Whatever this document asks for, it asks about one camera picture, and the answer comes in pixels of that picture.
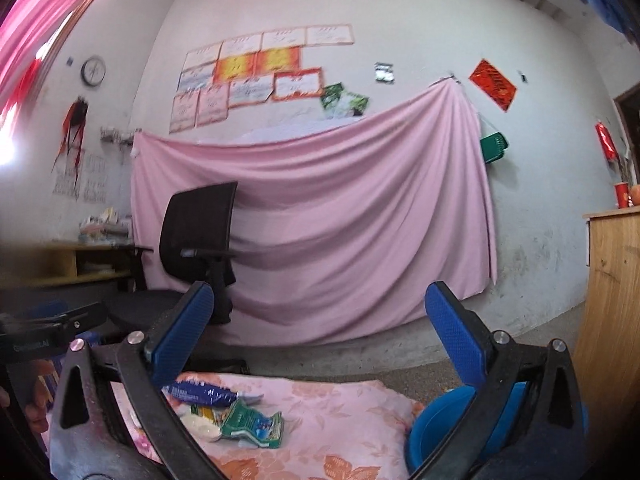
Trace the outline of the person's left hand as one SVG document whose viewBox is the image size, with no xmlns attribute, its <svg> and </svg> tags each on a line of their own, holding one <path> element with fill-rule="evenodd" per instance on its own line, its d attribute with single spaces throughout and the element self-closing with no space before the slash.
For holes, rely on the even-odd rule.
<svg viewBox="0 0 640 480">
<path fill-rule="evenodd" d="M 48 360 L 32 361 L 32 367 L 36 376 L 32 382 L 32 394 L 23 408 L 23 412 L 29 429 L 35 436 L 40 436 L 49 429 L 47 421 L 48 388 L 42 382 L 41 377 L 52 375 L 55 372 L 55 367 Z"/>
</svg>

